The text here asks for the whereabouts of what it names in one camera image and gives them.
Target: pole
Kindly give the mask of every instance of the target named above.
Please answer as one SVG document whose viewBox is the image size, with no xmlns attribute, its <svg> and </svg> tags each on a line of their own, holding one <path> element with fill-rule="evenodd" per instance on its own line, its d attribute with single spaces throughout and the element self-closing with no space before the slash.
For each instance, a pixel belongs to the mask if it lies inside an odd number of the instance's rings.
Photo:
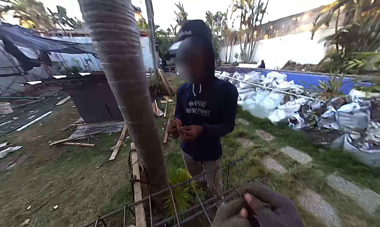
<svg viewBox="0 0 380 227">
<path fill-rule="evenodd" d="M 154 64 L 155 77 L 158 77 L 158 59 L 156 59 L 155 29 L 154 29 L 154 8 L 152 0 L 145 0 L 146 13 L 148 15 L 149 41 L 151 45 L 152 61 Z"/>
</svg>

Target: man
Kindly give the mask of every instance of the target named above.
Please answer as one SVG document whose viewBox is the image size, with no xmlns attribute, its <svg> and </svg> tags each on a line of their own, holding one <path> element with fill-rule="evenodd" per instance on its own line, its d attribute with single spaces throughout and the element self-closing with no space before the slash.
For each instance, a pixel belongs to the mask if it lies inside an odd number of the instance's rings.
<svg viewBox="0 0 380 227">
<path fill-rule="evenodd" d="M 261 64 L 258 66 L 259 68 L 265 69 L 264 60 L 261 60 Z"/>
<path fill-rule="evenodd" d="M 215 77 L 211 30 L 202 20 L 188 21 L 178 34 L 177 71 L 186 83 L 177 89 L 175 120 L 168 126 L 181 137 L 187 170 L 196 177 L 205 170 L 215 195 L 222 193 L 220 137 L 235 126 L 238 91 Z"/>
</svg>

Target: pvc pipe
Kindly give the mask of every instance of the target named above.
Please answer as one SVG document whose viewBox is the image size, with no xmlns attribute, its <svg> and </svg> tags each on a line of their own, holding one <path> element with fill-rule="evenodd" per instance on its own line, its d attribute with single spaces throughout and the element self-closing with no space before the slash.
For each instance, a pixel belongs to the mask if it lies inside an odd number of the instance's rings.
<svg viewBox="0 0 380 227">
<path fill-rule="evenodd" d="M 297 94 L 293 94 L 293 93 L 290 93 L 290 92 L 287 92 L 287 91 L 283 91 L 283 90 L 277 90 L 277 89 L 274 89 L 274 88 L 268 88 L 268 87 L 265 87 L 263 85 L 259 85 L 259 84 L 255 84 L 255 83 L 250 83 L 250 82 L 247 82 L 247 81 L 244 81 L 244 80 L 239 80 L 239 79 L 227 76 L 227 75 L 219 75 L 219 76 L 223 76 L 223 77 L 227 77 L 227 78 L 230 78 L 230 79 L 238 80 L 238 81 L 241 81 L 243 83 L 252 84 L 252 85 L 255 85 L 255 86 L 258 86 L 258 87 L 261 87 L 261 88 L 266 88 L 266 89 L 269 89 L 269 90 L 274 90 L 274 91 L 282 92 L 282 93 L 285 93 L 285 94 L 288 94 L 288 95 L 294 95 L 294 96 L 297 96 L 297 97 L 306 98 L 306 99 L 310 99 L 310 100 L 314 100 L 314 101 L 316 100 L 316 99 L 308 97 L 308 96 L 297 95 Z"/>
<path fill-rule="evenodd" d="M 18 129 L 16 129 L 16 131 L 21 131 L 21 130 L 27 128 L 28 126 L 30 126 L 30 125 L 36 123 L 37 121 L 39 121 L 39 120 L 41 120 L 42 118 L 44 118 L 44 117 L 50 115 L 51 113 L 52 113 L 52 111 L 48 111 L 48 112 L 45 113 L 44 115 L 42 115 L 42 116 L 40 116 L 40 117 L 34 119 L 33 121 L 30 121 L 29 123 L 25 124 L 24 126 L 21 126 L 21 127 L 18 128 Z"/>
</svg>

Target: gloved hand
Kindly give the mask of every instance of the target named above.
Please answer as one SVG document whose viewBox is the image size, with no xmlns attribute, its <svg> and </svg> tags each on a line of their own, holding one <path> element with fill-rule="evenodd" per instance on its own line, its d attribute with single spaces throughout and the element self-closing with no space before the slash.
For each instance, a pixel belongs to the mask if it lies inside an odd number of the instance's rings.
<svg viewBox="0 0 380 227">
<path fill-rule="evenodd" d="M 213 227 L 251 227 L 247 211 L 240 200 L 222 204 L 215 214 Z"/>
<path fill-rule="evenodd" d="M 247 183 L 239 191 L 244 203 L 235 200 L 222 205 L 215 215 L 213 227 L 303 227 L 294 203 L 261 183 Z"/>
<path fill-rule="evenodd" d="M 271 188 L 261 183 L 247 183 L 240 193 L 261 227 L 305 226 L 294 203 Z"/>
</svg>

